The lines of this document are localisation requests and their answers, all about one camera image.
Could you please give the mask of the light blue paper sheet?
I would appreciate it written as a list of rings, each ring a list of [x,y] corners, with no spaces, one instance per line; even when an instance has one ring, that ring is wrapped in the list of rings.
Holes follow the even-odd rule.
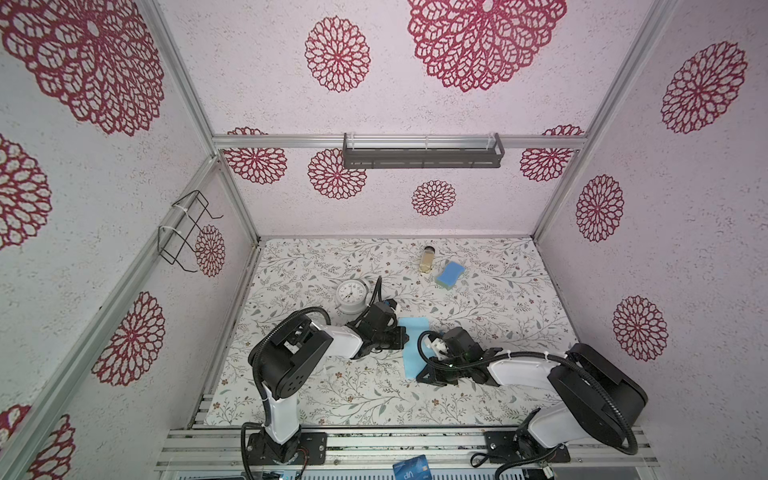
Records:
[[[418,353],[417,345],[419,336],[429,329],[429,321],[425,317],[400,318],[399,325],[405,328],[408,335],[402,351],[405,379],[415,380],[426,366],[426,362]]]

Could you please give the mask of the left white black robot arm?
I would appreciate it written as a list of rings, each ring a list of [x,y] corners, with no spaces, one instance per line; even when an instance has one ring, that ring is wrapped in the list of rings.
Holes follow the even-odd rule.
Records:
[[[396,303],[366,306],[354,320],[333,325],[322,307],[291,313],[251,350],[248,364],[264,409],[265,435],[277,446],[300,431],[297,393],[328,357],[359,360],[384,350],[402,350],[409,339]]]

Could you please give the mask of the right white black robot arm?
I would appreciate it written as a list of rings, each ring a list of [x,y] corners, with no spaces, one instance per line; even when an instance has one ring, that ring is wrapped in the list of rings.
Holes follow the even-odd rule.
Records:
[[[544,453],[590,437],[625,455],[639,443],[633,426],[648,396],[634,380],[591,346],[576,343],[563,355],[482,348],[456,327],[446,333],[425,331],[416,341],[425,367],[417,381],[457,385],[461,379],[492,387],[544,389],[556,402],[532,411],[515,431],[518,450]]]

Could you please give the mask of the white alarm clock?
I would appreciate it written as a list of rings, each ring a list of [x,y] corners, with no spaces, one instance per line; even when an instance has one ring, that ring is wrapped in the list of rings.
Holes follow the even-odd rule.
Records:
[[[341,282],[335,291],[338,310],[345,315],[359,315],[368,305],[369,286],[360,279]]]

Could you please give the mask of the blue green sponge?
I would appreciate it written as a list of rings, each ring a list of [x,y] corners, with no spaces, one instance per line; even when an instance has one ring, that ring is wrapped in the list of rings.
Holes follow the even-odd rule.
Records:
[[[448,262],[443,271],[435,277],[435,283],[445,289],[452,289],[466,268],[454,261]]]

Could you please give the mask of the small yellow liquid jar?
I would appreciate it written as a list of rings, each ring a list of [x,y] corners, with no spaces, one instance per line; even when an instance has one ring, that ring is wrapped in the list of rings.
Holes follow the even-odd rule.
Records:
[[[435,258],[435,248],[432,246],[426,246],[421,255],[419,263],[419,271],[421,273],[430,273],[433,269],[433,263]]]

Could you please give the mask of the blue card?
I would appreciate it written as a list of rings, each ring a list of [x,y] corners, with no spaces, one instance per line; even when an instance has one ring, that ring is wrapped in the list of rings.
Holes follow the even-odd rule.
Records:
[[[425,455],[419,455],[395,463],[393,474],[396,480],[432,480],[432,472]]]

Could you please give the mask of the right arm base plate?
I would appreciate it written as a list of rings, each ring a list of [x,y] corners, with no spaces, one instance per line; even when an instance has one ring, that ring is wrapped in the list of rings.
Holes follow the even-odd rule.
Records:
[[[487,431],[484,433],[484,441],[486,458],[495,464],[522,460],[551,463],[569,463],[571,461],[566,446],[544,447],[529,435],[518,435],[513,430]]]

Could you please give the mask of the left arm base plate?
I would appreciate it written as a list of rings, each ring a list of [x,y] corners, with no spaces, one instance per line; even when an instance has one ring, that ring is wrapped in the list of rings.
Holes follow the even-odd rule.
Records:
[[[323,465],[327,440],[326,433],[299,431],[286,443],[278,444],[264,429],[260,429],[241,438],[241,452],[249,467]]]

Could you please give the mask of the black wall shelf rack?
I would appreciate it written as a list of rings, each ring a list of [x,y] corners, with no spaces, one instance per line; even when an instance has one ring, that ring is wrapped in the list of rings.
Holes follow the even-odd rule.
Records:
[[[343,166],[351,170],[496,169],[506,154],[498,134],[483,147],[381,147],[353,146],[344,135]]]

